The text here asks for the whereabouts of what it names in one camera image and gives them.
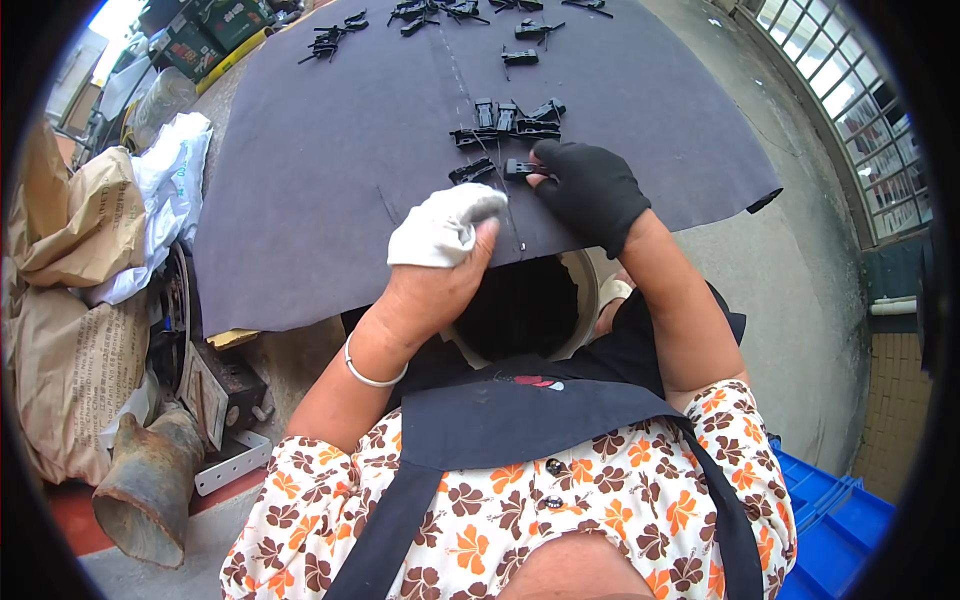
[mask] bracelet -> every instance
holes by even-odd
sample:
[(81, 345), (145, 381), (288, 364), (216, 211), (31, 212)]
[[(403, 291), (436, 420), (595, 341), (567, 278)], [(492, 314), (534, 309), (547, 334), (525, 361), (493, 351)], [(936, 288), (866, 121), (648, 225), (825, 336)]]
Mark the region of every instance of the bracelet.
[(407, 368), (410, 367), (410, 363), (403, 365), (403, 371), (400, 372), (399, 375), (397, 375), (394, 379), (390, 381), (373, 381), (372, 379), (368, 379), (367, 377), (364, 377), (363, 375), (360, 374), (360, 372), (357, 371), (356, 367), (353, 366), (353, 358), (350, 357), (350, 338), (351, 337), (353, 337), (352, 331), (350, 332), (349, 336), (347, 336), (347, 341), (344, 343), (344, 358), (347, 360), (347, 368), (350, 369), (350, 372), (353, 373), (353, 376), (359, 379), (360, 381), (362, 381), (363, 383), (366, 383), (369, 386), (373, 386), (374, 388), (389, 388), (390, 386), (397, 384), (397, 382), (403, 378), (403, 375), (407, 374)]

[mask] foot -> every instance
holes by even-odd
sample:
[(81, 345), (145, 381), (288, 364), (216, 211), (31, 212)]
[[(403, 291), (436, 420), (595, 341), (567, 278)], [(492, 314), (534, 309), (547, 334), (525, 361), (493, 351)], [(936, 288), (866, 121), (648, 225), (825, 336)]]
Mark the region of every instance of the foot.
[[(630, 289), (636, 288), (636, 284), (630, 279), (630, 276), (627, 275), (625, 269), (621, 269), (613, 278), (625, 282), (630, 286)], [(600, 317), (597, 318), (597, 322), (593, 326), (594, 340), (613, 331), (613, 317), (616, 315), (616, 311), (619, 310), (620, 305), (625, 301), (626, 299), (623, 298), (614, 298), (600, 309)]]

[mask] forearm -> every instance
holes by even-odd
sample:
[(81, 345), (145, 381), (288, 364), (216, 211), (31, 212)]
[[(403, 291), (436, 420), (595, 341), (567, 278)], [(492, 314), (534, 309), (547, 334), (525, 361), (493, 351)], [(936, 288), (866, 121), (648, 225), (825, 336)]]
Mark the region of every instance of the forearm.
[[(397, 335), (390, 313), (378, 300), (350, 338), (353, 366), (374, 381), (397, 377), (420, 347)], [(354, 377), (340, 348), (294, 411), (286, 433), (323, 440), (350, 453), (383, 415), (392, 390), (367, 385)]]
[(746, 375), (723, 311), (652, 210), (636, 219), (619, 258), (650, 309), (668, 400)]

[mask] rusty pipe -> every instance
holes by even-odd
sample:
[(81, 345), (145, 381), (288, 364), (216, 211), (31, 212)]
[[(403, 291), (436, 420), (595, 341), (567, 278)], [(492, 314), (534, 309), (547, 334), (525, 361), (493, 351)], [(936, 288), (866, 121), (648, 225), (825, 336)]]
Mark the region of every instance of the rusty pipe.
[(132, 414), (123, 415), (113, 466), (93, 493), (93, 514), (101, 529), (127, 556), (179, 568), (193, 476), (203, 462), (197, 423), (182, 408), (146, 428)]

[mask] red surface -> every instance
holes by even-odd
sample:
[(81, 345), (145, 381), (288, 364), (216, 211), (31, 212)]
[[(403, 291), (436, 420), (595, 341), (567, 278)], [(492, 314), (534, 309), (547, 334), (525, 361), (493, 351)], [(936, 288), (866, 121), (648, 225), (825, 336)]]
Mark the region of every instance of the red surface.
[[(201, 513), (251, 488), (261, 486), (266, 476), (266, 468), (258, 468), (210, 495), (200, 496), (194, 492), (190, 500), (190, 515)], [(93, 488), (82, 484), (64, 484), (47, 486), (46, 491), (54, 521), (60, 526), (75, 556), (99, 552), (113, 546), (113, 542), (100, 529), (93, 516), (90, 503)]]

